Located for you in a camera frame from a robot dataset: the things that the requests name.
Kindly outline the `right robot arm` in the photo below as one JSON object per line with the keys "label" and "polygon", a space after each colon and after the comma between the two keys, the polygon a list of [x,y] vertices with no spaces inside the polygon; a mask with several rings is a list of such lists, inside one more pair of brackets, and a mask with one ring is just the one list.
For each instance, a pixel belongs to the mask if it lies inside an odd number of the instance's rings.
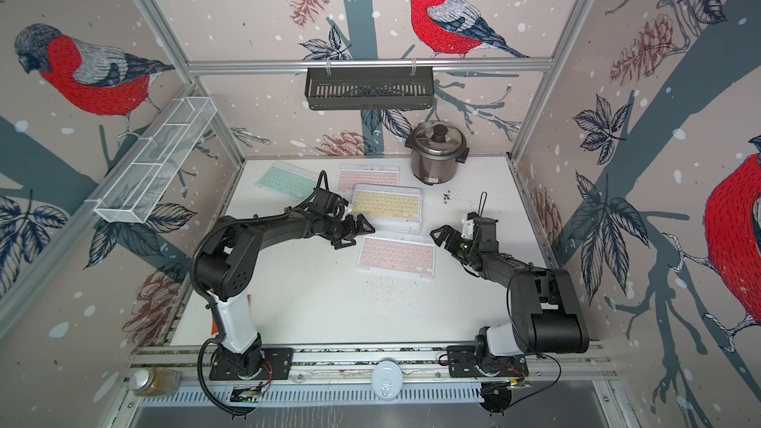
{"label": "right robot arm", "polygon": [[467,273],[507,292],[509,321],[479,330],[471,346],[447,349],[453,378],[525,376],[526,355],[584,354],[590,335],[564,269],[544,269],[499,251],[497,220],[471,212],[461,231],[444,225],[430,232]]}

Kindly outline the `yellow keyboard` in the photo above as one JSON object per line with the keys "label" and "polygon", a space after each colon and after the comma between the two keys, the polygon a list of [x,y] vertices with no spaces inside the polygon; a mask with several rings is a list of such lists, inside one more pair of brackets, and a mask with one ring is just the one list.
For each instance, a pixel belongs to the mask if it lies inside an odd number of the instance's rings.
{"label": "yellow keyboard", "polygon": [[423,193],[420,188],[357,184],[352,207],[378,230],[419,234],[422,231]]}

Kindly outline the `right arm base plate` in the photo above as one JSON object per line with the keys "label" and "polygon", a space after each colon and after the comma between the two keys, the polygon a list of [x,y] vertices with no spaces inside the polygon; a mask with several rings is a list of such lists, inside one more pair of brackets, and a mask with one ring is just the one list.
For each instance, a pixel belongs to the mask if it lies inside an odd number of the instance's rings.
{"label": "right arm base plate", "polygon": [[527,378],[529,374],[523,356],[494,356],[474,345],[450,345],[445,358],[451,378]]}

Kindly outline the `green keyboard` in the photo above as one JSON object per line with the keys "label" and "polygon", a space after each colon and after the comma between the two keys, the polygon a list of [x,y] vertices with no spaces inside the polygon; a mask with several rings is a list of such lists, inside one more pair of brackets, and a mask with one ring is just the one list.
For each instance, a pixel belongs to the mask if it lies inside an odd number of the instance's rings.
{"label": "green keyboard", "polygon": [[315,172],[286,162],[274,162],[257,181],[257,186],[302,201],[311,196],[317,180]]}

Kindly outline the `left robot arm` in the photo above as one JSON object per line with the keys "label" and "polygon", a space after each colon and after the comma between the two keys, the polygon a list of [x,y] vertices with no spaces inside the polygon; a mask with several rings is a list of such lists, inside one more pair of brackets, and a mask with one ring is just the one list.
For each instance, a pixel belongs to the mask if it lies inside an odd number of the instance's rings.
{"label": "left robot arm", "polygon": [[349,211],[347,199],[317,186],[299,205],[272,216],[221,218],[195,250],[189,276],[206,300],[217,333],[216,354],[241,376],[255,376],[264,364],[261,335],[248,309],[246,291],[261,251],[292,240],[320,237],[336,249],[355,246],[375,227]]}

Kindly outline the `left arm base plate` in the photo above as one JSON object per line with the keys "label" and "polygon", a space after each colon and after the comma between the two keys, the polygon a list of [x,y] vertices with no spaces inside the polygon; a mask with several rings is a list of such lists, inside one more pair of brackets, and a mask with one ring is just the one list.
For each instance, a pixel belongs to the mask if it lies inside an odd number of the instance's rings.
{"label": "left arm base plate", "polygon": [[210,380],[287,380],[293,361],[291,348],[256,348],[245,354],[235,354],[224,347],[217,348],[211,357]]}

